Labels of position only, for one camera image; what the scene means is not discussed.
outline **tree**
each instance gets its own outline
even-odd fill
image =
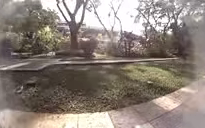
[[[116,25],[116,20],[118,20],[119,22],[119,25],[120,25],[120,30],[121,30],[121,33],[122,33],[122,23],[121,23],[121,20],[120,18],[118,17],[118,12],[121,8],[121,5],[123,3],[124,0],[118,0],[118,1],[115,1],[115,0],[112,0],[109,4],[109,7],[110,7],[110,12],[108,13],[108,17],[111,18],[113,21],[112,23],[110,24],[110,30],[108,29],[108,27],[106,27],[106,25],[103,23],[102,19],[101,19],[101,16],[99,15],[98,11],[97,11],[97,8],[100,6],[100,1],[98,0],[91,0],[90,1],[90,7],[88,8],[89,11],[92,11],[94,12],[96,18],[98,19],[98,21],[100,22],[100,24],[103,26],[106,34],[108,35],[111,43],[114,42],[114,27]]]
[[[71,49],[75,50],[78,49],[78,31],[83,23],[84,17],[85,17],[85,11],[86,11],[86,7],[87,4],[89,2],[89,0],[75,0],[76,1],[76,5],[75,5],[75,9],[73,12],[70,11],[70,9],[68,8],[67,2],[65,0],[62,0],[62,4],[66,10],[66,12],[68,13],[69,19],[68,20],[68,16],[65,15],[64,11],[62,10],[62,8],[60,7],[60,0],[56,0],[57,1],[57,7],[59,9],[59,11],[61,12],[63,18],[65,19],[65,21],[67,22],[68,26],[69,26],[69,30],[70,30],[70,36],[71,36]],[[81,14],[81,19],[79,22],[76,22],[76,16],[77,13],[79,11],[79,9],[82,6],[82,14]]]
[[[7,38],[16,52],[40,54],[55,51],[62,41],[57,30],[58,21],[57,13],[42,9],[40,3],[29,0],[15,2],[13,15],[5,22],[10,28]]]

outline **branch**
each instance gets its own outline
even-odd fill
[[[74,10],[74,13],[73,15],[76,15],[79,8],[83,5],[83,0],[76,0],[76,7],[75,7],[75,10]]]
[[[149,23],[149,26],[150,26],[155,32],[157,32],[156,29],[153,27],[153,25],[150,23],[149,19],[145,16],[145,14],[142,13],[139,9],[138,9],[138,11],[139,11],[139,13],[144,17],[144,19],[147,21],[147,23]]]
[[[97,17],[98,21],[99,21],[99,22],[100,22],[100,24],[103,26],[103,28],[104,28],[104,30],[106,31],[107,35],[108,35],[108,36],[109,36],[109,38],[111,39],[112,37],[111,37],[111,35],[110,35],[109,31],[107,30],[107,28],[105,27],[105,25],[103,24],[102,20],[100,19],[100,16],[99,16],[99,14],[97,13],[97,10],[96,10],[95,5],[93,4],[93,2],[92,2],[92,1],[90,1],[90,3],[91,3],[91,5],[92,5],[92,7],[93,7],[93,9],[94,9],[94,14],[96,15],[96,17]]]
[[[119,11],[119,9],[120,9],[120,7],[121,7],[123,1],[124,1],[124,0],[121,1],[121,3],[119,4],[119,6],[118,6],[118,8],[117,8],[116,11],[115,11],[115,9],[114,9],[114,5],[113,5],[113,3],[111,3],[111,9],[112,9],[112,11],[113,11],[113,13],[114,13],[114,16],[115,16],[115,18],[119,21],[119,24],[120,24],[120,31],[121,31],[121,34],[122,34],[122,23],[121,23],[121,20],[120,20],[120,18],[118,17],[117,14],[118,14],[118,11]]]
[[[86,13],[86,6],[88,4],[89,0],[86,0],[83,4],[83,11],[82,11],[82,16],[81,16],[81,19],[80,19],[80,22],[78,23],[78,29],[81,27],[81,25],[83,24],[83,20],[84,20],[84,17],[85,17],[85,13]]]
[[[119,20],[119,23],[121,23],[121,22],[120,22],[121,20],[120,20],[120,18],[118,18],[117,14],[118,14],[118,11],[119,11],[119,9],[120,9],[120,7],[121,7],[123,1],[124,1],[124,0],[122,0],[121,3],[118,5],[117,10],[114,9],[113,2],[111,2],[111,9],[112,9],[112,11],[113,11],[113,13],[114,13],[114,22],[113,22],[113,25],[112,25],[112,27],[111,27],[111,31],[112,31],[112,32],[113,32],[114,26],[115,26],[115,24],[116,24],[116,20],[115,20],[115,19],[118,19],[118,20]]]
[[[73,14],[70,12],[70,10],[69,10],[69,8],[68,8],[67,4],[65,3],[65,0],[62,0],[62,3],[63,3],[63,5],[64,5],[64,7],[65,7],[66,11],[68,12],[68,14],[69,14],[70,18],[72,19]]]
[[[61,12],[62,16],[64,17],[65,21],[69,24],[68,19],[66,18],[65,14],[63,13],[62,9],[59,6],[59,1],[57,0],[57,7],[59,9],[59,11]]]

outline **tree trunk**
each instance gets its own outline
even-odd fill
[[[78,31],[74,30],[70,32],[71,36],[71,49],[77,50],[79,48],[78,45]]]

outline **grass lawn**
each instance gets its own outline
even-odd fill
[[[97,66],[53,66],[41,72],[2,73],[9,107],[53,113],[98,112],[171,93],[196,78],[195,65],[181,61]],[[34,87],[14,90],[31,77]]]

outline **foliage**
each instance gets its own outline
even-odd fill
[[[95,38],[89,38],[80,41],[80,48],[84,51],[85,56],[91,57],[94,50],[97,48],[98,40]]]
[[[9,33],[13,33],[7,37],[14,51],[40,54],[58,50],[63,37],[57,31],[56,12],[28,1],[17,2],[14,8],[17,12],[6,21],[11,26]]]

